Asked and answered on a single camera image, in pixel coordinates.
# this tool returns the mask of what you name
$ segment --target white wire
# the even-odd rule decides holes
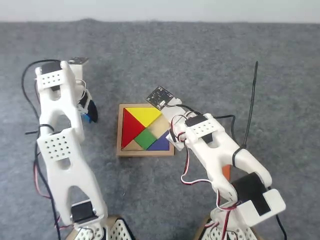
[[[190,163],[190,152],[189,152],[189,148],[186,147],[186,150],[187,150],[187,159],[186,159],[186,168],[185,168],[185,173],[183,173],[180,177],[181,179],[181,182],[183,184],[186,184],[186,185],[192,185],[192,184],[196,184],[198,182],[208,182],[208,183],[212,183],[210,180],[208,179],[197,179],[197,180],[194,180],[194,181],[185,181],[184,180],[184,176],[187,175],[188,173],[188,170],[189,170],[189,163]]]

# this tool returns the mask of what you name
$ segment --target orange part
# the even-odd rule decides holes
[[[231,168],[230,165],[224,166],[222,168],[222,173],[228,181],[230,181],[230,168]]]

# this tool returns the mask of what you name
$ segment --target blue object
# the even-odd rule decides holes
[[[87,114],[84,114],[83,117],[84,120],[88,121],[88,123],[91,123],[91,118]]]
[[[156,140],[147,151],[169,151],[169,141],[166,139],[166,136],[169,134],[169,131],[166,131],[158,140]]]

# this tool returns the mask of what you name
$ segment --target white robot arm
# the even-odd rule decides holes
[[[109,239],[108,228],[104,231],[107,205],[80,146],[85,139],[81,113],[88,113],[91,101],[82,79],[79,79],[82,78],[82,69],[61,61],[46,63],[35,72],[41,104],[40,126],[54,129],[61,115],[65,115],[71,125],[59,132],[54,132],[51,127],[40,127],[37,139],[55,207],[65,225],[90,229],[90,239]],[[85,101],[81,103],[79,96],[83,99],[84,95]],[[79,187],[89,199],[72,205],[69,193],[72,186]]]
[[[286,204],[279,192],[267,190],[272,184],[267,169],[248,150],[240,148],[210,113],[201,114],[193,109],[186,112],[184,108],[189,107],[160,86],[147,101],[171,123],[166,138],[179,151],[187,147],[199,159],[207,172],[207,182],[219,196],[229,201],[224,206],[237,204],[230,215],[236,225],[252,227],[285,210]],[[230,183],[222,171],[226,165],[233,165],[248,175]],[[215,209],[211,219],[223,223],[226,214]]]

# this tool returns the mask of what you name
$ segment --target yellow triangle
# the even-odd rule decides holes
[[[132,140],[127,146],[122,148],[122,151],[143,151],[144,149],[135,141]]]
[[[126,109],[145,127],[161,115],[155,107],[127,107]]]

